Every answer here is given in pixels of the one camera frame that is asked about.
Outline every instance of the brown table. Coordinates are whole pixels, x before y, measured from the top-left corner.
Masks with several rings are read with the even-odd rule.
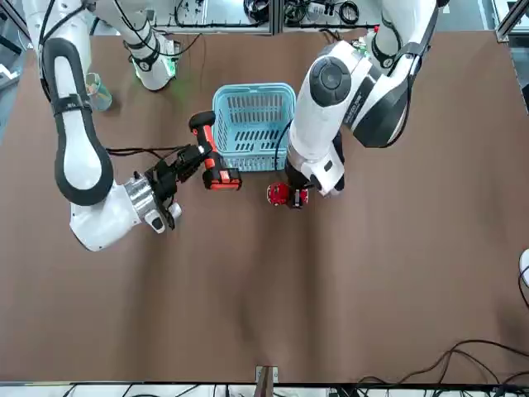
[[[179,78],[147,92],[118,38],[93,41],[93,70],[116,106],[95,115],[106,146],[193,142],[188,117],[223,84],[299,89],[320,34],[199,39]],[[33,57],[0,146],[2,380],[397,380],[455,342],[529,350],[517,291],[529,245],[529,122],[508,48],[493,32],[440,33],[413,92],[407,132],[388,150],[345,136],[346,192],[273,208],[278,176],[238,193],[182,185],[178,229],[136,227],[85,251],[55,187],[55,125]],[[153,164],[114,161],[117,181]],[[527,361],[467,347],[503,377]],[[439,371],[412,380],[435,382]],[[461,357],[446,381],[484,383]]]

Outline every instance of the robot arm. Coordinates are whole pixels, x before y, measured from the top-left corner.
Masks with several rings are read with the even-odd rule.
[[[345,41],[317,57],[288,131],[286,172],[294,192],[308,185],[323,195],[343,189],[342,124],[365,147],[398,139],[437,13],[436,0],[383,0],[383,24],[368,36],[370,59]]]
[[[127,10],[145,8],[144,3],[127,0]],[[163,88],[174,76],[179,48],[154,32],[143,13],[125,17],[117,0],[90,4],[80,0],[23,0],[23,7],[55,119],[55,181],[71,202],[74,235],[90,251],[99,251],[142,222],[158,233],[173,228],[180,208],[172,199],[168,206],[164,202],[176,193],[177,182],[184,182],[212,156],[213,148],[209,141],[186,146],[174,162],[161,160],[144,174],[135,173],[124,185],[116,184],[112,162],[93,125],[84,83],[90,65],[88,27],[75,10],[88,8],[121,32],[136,75],[148,89]],[[214,114],[199,121],[203,124],[195,122],[195,131],[208,126],[211,131]]]

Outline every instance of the glass cup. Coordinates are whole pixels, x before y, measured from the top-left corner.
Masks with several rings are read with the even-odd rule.
[[[112,95],[101,82],[99,74],[88,73],[84,79],[84,83],[92,109],[104,112],[112,105]]]

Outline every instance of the red power drill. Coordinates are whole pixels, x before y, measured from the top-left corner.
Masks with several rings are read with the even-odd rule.
[[[212,126],[215,124],[215,112],[200,112],[189,119],[189,129],[197,137],[200,146],[209,144],[212,151],[207,155],[204,164],[206,170],[202,174],[206,189],[239,190],[242,186],[241,173],[237,168],[224,168],[222,157],[217,151],[217,146],[213,140]]]

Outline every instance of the black band on robot arm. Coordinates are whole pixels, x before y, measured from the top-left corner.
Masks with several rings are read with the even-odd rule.
[[[55,80],[55,59],[59,57],[64,57],[69,62],[77,91],[77,93],[72,93],[67,98],[59,97],[57,82]],[[77,48],[66,39],[52,38],[47,40],[43,49],[43,68],[45,70],[46,81],[50,88],[51,106],[59,135],[57,154],[55,157],[55,182],[60,192],[71,203],[82,206],[94,205],[107,197],[114,180],[114,171],[107,151],[96,136],[92,120],[92,110],[86,106],[88,104],[88,95],[84,84],[83,67]],[[90,189],[75,188],[68,181],[64,173],[66,130],[62,113],[72,110],[79,110],[81,112],[87,138],[101,164],[99,180]]]

